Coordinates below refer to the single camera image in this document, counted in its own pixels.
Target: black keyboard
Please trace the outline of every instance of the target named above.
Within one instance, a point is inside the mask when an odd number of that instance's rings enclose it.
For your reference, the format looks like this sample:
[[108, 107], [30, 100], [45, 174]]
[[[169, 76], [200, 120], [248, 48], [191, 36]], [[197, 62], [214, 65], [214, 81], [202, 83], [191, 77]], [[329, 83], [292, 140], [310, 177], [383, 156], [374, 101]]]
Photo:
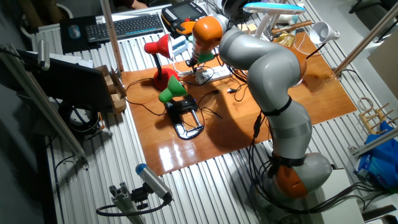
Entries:
[[[113, 22], [118, 39], [138, 37], [163, 31], [162, 22], [158, 15], [140, 16]], [[106, 24], [86, 26], [89, 43], [107, 42], [109, 40]]]

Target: computer mouse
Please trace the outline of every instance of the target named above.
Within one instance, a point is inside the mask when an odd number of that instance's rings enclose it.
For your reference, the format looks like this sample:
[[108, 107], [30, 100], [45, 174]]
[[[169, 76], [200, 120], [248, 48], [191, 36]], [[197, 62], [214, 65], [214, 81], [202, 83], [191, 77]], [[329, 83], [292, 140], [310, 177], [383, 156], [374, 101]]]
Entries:
[[69, 37], [73, 40], [79, 39], [81, 37], [78, 25], [70, 25], [68, 31], [69, 31]]

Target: mouse pad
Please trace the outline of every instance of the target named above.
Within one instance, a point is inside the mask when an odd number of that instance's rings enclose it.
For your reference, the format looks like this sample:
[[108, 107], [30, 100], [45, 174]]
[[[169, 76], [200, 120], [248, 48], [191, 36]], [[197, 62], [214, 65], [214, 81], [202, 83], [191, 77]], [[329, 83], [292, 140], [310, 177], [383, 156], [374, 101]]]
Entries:
[[[81, 52], [82, 50], [91, 50], [97, 49], [101, 47], [101, 44], [97, 43], [88, 43], [87, 34], [86, 34], [86, 26], [96, 24], [95, 16], [86, 16], [68, 19], [62, 21], [60, 23], [61, 28], [61, 43], [62, 43], [62, 51], [64, 54], [72, 53], [72, 52]], [[71, 25], [78, 25], [80, 30], [80, 38], [73, 40], [69, 37], [68, 28]]]

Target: wooden tabletop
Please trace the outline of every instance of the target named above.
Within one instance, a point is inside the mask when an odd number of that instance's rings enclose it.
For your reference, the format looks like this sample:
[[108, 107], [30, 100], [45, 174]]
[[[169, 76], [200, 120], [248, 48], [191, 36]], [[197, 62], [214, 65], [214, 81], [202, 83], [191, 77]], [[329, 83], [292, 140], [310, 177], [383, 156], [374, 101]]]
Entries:
[[[303, 33], [297, 35], [297, 43], [301, 43]], [[313, 52], [316, 47], [309, 38], [305, 39], [300, 50]], [[218, 66], [217, 60], [206, 64], [209, 67]], [[173, 69], [172, 65], [163, 66]], [[185, 62], [176, 63], [180, 71], [188, 70]], [[156, 68], [136, 72], [123, 72], [123, 85], [143, 79], [152, 78]], [[228, 88], [237, 88], [238, 84], [226, 78], [217, 82], [202, 86], [188, 85], [186, 89], [198, 102], [205, 94], [213, 90], [221, 90], [219, 94], [209, 94], [200, 103], [217, 112], [223, 119], [217, 116], [197, 111], [199, 120], [205, 122], [205, 130], [196, 138], [189, 141], [181, 140], [175, 132], [172, 123], [167, 116], [156, 116], [148, 112], [143, 106], [132, 105], [130, 108], [136, 124], [142, 150], [147, 165], [157, 174], [162, 175], [181, 169], [225, 153], [247, 147], [251, 143], [253, 124], [260, 109], [249, 90], [245, 87], [236, 94], [238, 102], [233, 94], [227, 93]], [[154, 88], [151, 80], [139, 82], [127, 91], [127, 98], [134, 103], [142, 103], [155, 113], [162, 113], [164, 105], [159, 101], [160, 91]], [[314, 55], [308, 59], [307, 72], [303, 83], [289, 89], [289, 95], [293, 100], [303, 104], [311, 116], [312, 124], [321, 123], [329, 119], [353, 112], [354, 104], [340, 85], [331, 68], [322, 56]], [[187, 123], [185, 127], [196, 126], [191, 114], [183, 115]], [[269, 139], [266, 125], [262, 125], [257, 142]]]

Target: power strip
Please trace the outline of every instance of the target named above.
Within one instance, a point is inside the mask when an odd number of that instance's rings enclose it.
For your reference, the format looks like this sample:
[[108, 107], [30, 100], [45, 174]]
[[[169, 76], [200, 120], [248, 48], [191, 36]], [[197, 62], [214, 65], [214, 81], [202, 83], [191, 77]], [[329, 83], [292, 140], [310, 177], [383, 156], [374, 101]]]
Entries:
[[230, 76], [231, 72], [228, 70], [226, 66], [217, 66], [212, 69], [208, 68], [204, 71], [196, 72], [195, 81], [199, 85], [202, 85], [204, 83], [210, 83], [217, 80], [222, 80]]

